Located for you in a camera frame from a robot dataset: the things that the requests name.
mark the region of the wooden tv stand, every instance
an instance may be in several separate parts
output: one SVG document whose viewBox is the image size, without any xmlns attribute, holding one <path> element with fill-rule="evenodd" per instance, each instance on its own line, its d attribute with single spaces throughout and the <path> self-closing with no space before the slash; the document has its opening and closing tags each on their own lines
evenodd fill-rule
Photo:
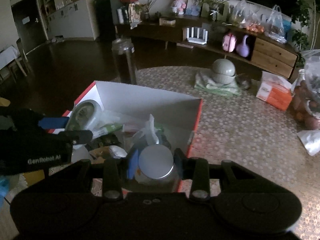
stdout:
<svg viewBox="0 0 320 240">
<path fill-rule="evenodd" d="M 222 41 L 208 41 L 205 45 L 189 43 L 186 41 L 186 27 L 202 27 L 203 23 L 212 24 L 213 27 L 224 27 L 234 33 L 237 37 L 250 35 L 248 44 L 252 53 L 247 58 L 239 56 L 236 52 L 226 52 L 222 49 Z M 257 34 L 246 29 L 240 29 L 232 25 L 225 25 L 223 22 L 209 22 L 205 18 L 186 16 L 176 17 L 175 25 L 159 25 L 155 22 L 142 22 L 136 28 L 130 29 L 129 24 L 117 24 L 116 33 L 129 37 L 144 37 L 155 40 L 171 41 L 206 49 L 232 57 L 251 65 L 257 66 L 271 73 L 290 78 L 298 59 L 298 55 L 290 44 L 280 44 L 264 34 Z"/>
</svg>

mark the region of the open box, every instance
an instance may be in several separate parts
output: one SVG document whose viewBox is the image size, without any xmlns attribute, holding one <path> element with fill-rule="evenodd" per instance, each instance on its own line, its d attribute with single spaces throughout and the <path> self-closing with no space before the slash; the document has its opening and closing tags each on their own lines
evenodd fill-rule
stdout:
<svg viewBox="0 0 320 240">
<path fill-rule="evenodd" d="M 104 81 L 93 82 L 77 98 L 75 105 L 88 99 L 98 102 L 107 115 L 117 116 L 117 122 L 121 124 L 145 122 L 152 114 L 155 122 L 164 127 L 164 134 L 172 145 L 172 152 L 180 148 L 188 156 L 200 119 L 202 99 L 166 90 Z M 72 112 L 66 111 L 63 116 L 71 114 Z M 52 132 L 58 133 L 62 130 L 56 129 Z M 83 147 L 73 150 L 72 162 L 83 158 L 90 159 Z M 179 181 L 179 178 L 175 178 L 168 184 L 162 184 L 161 191 L 177 190 Z M 159 185 L 153 188 L 134 184 L 129 190 L 159 191 Z"/>
</svg>

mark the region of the pink teddy bear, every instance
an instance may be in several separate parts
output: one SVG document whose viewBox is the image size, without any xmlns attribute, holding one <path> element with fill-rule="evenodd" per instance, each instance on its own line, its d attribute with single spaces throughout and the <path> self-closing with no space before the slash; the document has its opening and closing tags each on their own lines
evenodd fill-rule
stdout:
<svg viewBox="0 0 320 240">
<path fill-rule="evenodd" d="M 183 0 L 174 0 L 172 3 L 172 7 L 177 7 L 177 10 L 179 11 L 179 14 L 183 14 L 183 9 L 186 8 L 186 4 Z"/>
</svg>

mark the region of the orange and white box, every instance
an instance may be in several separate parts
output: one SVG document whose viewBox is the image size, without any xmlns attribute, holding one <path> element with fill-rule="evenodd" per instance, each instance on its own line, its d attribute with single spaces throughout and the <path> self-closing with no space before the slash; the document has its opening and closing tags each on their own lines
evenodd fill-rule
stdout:
<svg viewBox="0 0 320 240">
<path fill-rule="evenodd" d="M 292 100 L 291 88 L 285 78 L 263 71 L 257 98 L 286 111 Z"/>
</svg>

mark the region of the dark door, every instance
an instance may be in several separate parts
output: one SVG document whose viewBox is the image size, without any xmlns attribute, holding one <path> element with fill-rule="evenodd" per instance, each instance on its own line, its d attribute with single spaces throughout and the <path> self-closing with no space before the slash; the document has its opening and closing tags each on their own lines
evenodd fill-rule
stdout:
<svg viewBox="0 0 320 240">
<path fill-rule="evenodd" d="M 22 0 L 11 9 L 25 52 L 31 51 L 46 41 L 36 0 Z"/>
</svg>

